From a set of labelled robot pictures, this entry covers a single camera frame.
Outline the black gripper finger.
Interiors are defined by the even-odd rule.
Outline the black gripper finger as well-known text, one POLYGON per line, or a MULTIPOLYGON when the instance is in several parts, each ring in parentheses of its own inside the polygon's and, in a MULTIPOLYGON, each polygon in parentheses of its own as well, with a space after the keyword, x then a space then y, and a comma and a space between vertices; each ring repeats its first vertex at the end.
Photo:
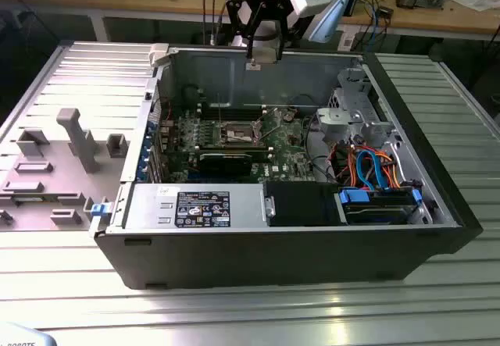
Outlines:
POLYGON ((284 46, 288 41, 288 15, 291 11, 290 3, 273 3, 270 7, 272 20, 278 22, 277 61, 282 59, 284 46))
POLYGON ((226 0, 225 3, 233 33, 247 40, 246 58, 252 59, 255 32, 262 21, 262 0, 226 0), (240 10, 245 5, 250 9, 246 23, 240 17, 240 10))

